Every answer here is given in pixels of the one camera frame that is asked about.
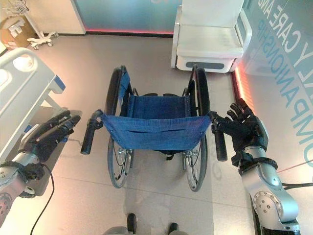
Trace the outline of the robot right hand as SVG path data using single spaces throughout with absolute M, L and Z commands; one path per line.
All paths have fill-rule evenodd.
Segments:
M 218 116 L 215 125 L 217 130 L 231 136 L 235 152 L 249 146 L 260 147 L 265 151 L 268 148 L 266 128 L 242 98 L 230 105 L 227 117 Z

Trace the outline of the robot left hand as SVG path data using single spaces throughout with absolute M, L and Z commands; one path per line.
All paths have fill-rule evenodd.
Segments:
M 46 162 L 58 143 L 74 132 L 80 119 L 79 115 L 65 110 L 47 122 L 33 126 L 21 140 L 18 153 L 34 154 L 40 162 Z

